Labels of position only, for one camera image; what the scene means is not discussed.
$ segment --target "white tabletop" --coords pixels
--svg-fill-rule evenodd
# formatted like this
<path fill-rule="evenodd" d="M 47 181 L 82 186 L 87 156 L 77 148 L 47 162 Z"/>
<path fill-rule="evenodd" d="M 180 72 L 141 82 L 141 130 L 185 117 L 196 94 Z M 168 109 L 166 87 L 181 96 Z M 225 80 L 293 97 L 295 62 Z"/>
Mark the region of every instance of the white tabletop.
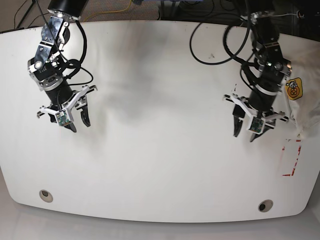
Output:
<path fill-rule="evenodd" d="M 90 128 L 74 111 L 76 134 L 50 123 L 48 116 L 36 118 L 49 99 L 26 68 L 41 29 L 0 35 L 6 46 L 0 50 L 0 101 L 6 103 L 0 119 L 0 166 L 10 196 L 59 212 L 150 222 L 229 222 L 300 213 L 319 173 L 319 137 L 303 141 L 290 177 L 283 174 L 293 167 L 292 159 L 281 156 L 286 139 L 296 140 L 293 124 L 279 122 L 253 143 L 244 129 L 234 138 L 234 105 L 222 96 L 248 96 L 250 91 L 240 80 L 238 63 L 205 66 L 192 58 L 189 38 L 195 26 L 165 21 L 84 24 L 88 53 L 83 66 L 95 76 L 98 92 L 88 95 Z M 224 29 L 214 24 L 199 29 L 193 42 L 199 58 L 227 57 Z M 65 55 L 79 58 L 80 32 L 75 25 L 70 32 Z M 231 50 L 244 34 L 244 28 L 232 30 Z M 241 57 L 250 55 L 250 45 Z M 280 45 L 289 60 L 320 47 L 286 35 Z M 88 78 L 81 72 L 72 83 Z M 286 111 L 283 96 L 274 108 Z M 40 190 L 52 193 L 53 202 L 42 201 Z M 258 205 L 269 199 L 273 208 L 259 212 Z"/>

